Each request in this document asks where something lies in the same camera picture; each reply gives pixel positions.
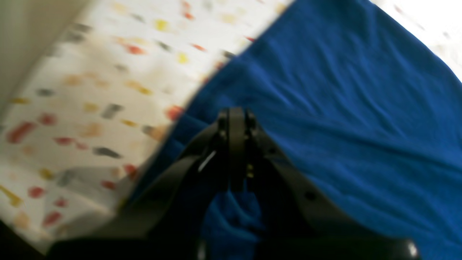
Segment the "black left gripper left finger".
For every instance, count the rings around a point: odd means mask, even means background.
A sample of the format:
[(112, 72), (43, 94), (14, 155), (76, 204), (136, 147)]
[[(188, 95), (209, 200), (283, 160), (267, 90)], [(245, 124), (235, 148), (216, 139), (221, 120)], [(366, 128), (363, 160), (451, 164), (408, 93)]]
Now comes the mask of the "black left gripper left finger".
[(91, 235), (54, 244), (46, 260), (209, 260), (201, 238), (209, 204), (220, 191), (241, 191), (246, 115), (221, 110), (156, 181)]

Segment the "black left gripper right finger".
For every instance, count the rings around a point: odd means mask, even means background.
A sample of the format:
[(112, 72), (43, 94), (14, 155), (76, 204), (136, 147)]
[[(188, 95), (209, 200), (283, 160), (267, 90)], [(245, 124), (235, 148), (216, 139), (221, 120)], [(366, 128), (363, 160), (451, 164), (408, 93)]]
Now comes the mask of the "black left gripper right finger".
[(269, 233), (256, 260), (419, 260), (415, 243), (365, 227), (308, 180), (245, 111), (247, 190), (261, 206)]

